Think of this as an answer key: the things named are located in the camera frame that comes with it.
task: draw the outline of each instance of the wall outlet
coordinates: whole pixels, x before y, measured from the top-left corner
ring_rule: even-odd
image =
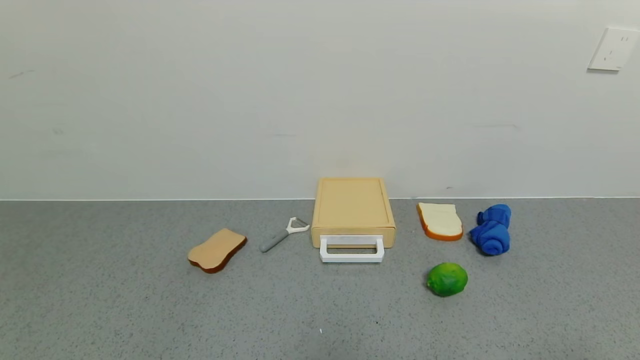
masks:
[[[620,71],[633,52],[639,30],[606,28],[589,69]]]

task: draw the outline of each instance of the blue rag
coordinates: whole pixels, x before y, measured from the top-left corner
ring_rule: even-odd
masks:
[[[509,222],[511,209],[505,204],[493,205],[479,212],[478,226],[471,230],[471,240],[487,255],[500,255],[509,251]]]

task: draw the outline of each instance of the vegetable peeler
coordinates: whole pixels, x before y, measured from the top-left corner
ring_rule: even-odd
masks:
[[[292,224],[294,222],[296,222],[296,225],[298,225],[299,227],[293,227]],[[274,237],[272,237],[271,239],[260,244],[260,251],[267,252],[269,251],[269,249],[271,249],[275,245],[278,245],[278,243],[284,240],[289,234],[301,233],[303,231],[307,231],[309,230],[309,227],[310,225],[307,224],[306,222],[296,217],[292,217],[289,219],[289,225],[287,225],[286,229],[280,231],[279,233],[275,234]]]

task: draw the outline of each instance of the toast slice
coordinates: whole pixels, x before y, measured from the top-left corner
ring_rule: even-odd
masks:
[[[229,229],[222,229],[207,241],[189,251],[189,262],[202,271],[213,274],[219,272],[229,259],[246,244],[246,237]]]
[[[453,204],[418,203],[418,216],[424,233],[432,239],[454,241],[462,238],[464,233],[462,221]]]

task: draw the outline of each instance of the green lime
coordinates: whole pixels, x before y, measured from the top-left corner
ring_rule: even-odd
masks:
[[[429,272],[427,287],[439,296],[455,295],[465,289],[469,276],[456,263],[442,263]]]

